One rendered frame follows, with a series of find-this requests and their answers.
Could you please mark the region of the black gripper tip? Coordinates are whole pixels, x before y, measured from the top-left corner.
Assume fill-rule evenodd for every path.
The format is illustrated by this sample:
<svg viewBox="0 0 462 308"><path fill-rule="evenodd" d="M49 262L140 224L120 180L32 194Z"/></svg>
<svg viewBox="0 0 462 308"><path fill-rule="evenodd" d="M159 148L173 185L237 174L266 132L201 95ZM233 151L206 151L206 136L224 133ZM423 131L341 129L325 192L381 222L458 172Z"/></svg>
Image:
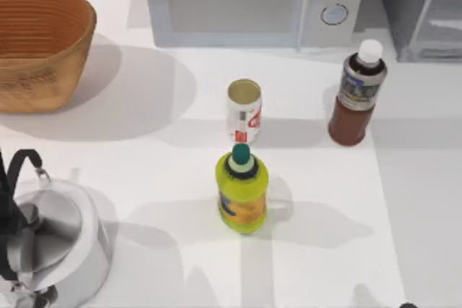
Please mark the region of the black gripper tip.
<svg viewBox="0 0 462 308"><path fill-rule="evenodd" d="M14 216L14 199L6 178L0 178L0 220L7 221Z"/></svg>

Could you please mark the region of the pale microwave oven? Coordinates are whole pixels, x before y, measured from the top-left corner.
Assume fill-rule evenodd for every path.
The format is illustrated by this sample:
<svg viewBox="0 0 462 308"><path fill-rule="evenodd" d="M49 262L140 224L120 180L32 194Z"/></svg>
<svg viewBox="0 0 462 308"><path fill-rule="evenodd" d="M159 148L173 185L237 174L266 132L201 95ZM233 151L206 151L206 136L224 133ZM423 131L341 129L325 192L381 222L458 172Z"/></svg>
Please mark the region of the pale microwave oven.
<svg viewBox="0 0 462 308"><path fill-rule="evenodd" d="M301 0L147 0L160 47L294 48ZM303 48L349 44L361 0L309 0ZM327 6L342 4L347 19L322 22Z"/></svg>

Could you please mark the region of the red and white can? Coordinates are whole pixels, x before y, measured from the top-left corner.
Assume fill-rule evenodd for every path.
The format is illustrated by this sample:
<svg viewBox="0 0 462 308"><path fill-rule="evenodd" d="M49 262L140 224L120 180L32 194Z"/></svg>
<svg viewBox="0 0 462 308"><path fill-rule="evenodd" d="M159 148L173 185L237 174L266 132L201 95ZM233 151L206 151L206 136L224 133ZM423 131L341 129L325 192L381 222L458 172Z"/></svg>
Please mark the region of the red and white can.
<svg viewBox="0 0 462 308"><path fill-rule="evenodd" d="M238 79L227 88L227 132L235 143L250 144L261 129L262 92L251 79Z"/></svg>

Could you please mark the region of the yellow-green bottle green cap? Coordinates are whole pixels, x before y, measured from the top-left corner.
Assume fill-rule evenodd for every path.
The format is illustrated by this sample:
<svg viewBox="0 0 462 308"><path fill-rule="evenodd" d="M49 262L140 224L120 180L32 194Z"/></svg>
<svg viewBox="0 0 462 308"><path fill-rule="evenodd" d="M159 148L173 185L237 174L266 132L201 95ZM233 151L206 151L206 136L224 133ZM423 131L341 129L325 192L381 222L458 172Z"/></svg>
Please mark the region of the yellow-green bottle green cap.
<svg viewBox="0 0 462 308"><path fill-rule="evenodd" d="M235 144L215 167L219 212L223 222L240 234L256 232L266 219L269 172L247 144Z"/></svg>

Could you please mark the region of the woven brown basket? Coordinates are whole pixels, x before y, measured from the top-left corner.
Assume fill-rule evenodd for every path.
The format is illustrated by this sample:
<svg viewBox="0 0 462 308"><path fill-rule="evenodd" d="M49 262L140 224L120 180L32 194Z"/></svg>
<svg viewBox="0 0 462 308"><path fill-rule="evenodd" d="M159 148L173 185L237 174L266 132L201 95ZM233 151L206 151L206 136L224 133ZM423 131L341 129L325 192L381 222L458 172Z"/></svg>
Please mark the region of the woven brown basket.
<svg viewBox="0 0 462 308"><path fill-rule="evenodd" d="M88 0L0 0L0 113L44 113L74 94L97 24Z"/></svg>

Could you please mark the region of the brown bottle white cap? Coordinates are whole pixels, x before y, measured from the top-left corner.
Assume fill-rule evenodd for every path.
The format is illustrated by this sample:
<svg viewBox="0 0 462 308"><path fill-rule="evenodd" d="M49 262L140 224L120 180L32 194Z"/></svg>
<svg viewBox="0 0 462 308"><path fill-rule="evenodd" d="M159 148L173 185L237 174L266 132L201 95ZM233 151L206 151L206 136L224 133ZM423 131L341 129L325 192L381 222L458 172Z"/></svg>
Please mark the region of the brown bottle white cap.
<svg viewBox="0 0 462 308"><path fill-rule="evenodd" d="M328 123L328 133L336 143L355 146L363 140L387 73L378 40L363 40L358 51L346 57Z"/></svg>

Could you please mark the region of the round microwave knob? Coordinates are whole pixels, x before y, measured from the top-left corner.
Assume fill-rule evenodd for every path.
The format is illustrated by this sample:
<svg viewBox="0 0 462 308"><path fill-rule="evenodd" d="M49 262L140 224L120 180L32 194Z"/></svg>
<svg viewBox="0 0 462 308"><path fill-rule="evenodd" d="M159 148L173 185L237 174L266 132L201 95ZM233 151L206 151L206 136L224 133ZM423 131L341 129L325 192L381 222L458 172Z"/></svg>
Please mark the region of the round microwave knob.
<svg viewBox="0 0 462 308"><path fill-rule="evenodd" d="M342 4L327 6L321 12L322 22L329 26L340 25L348 16L349 10Z"/></svg>

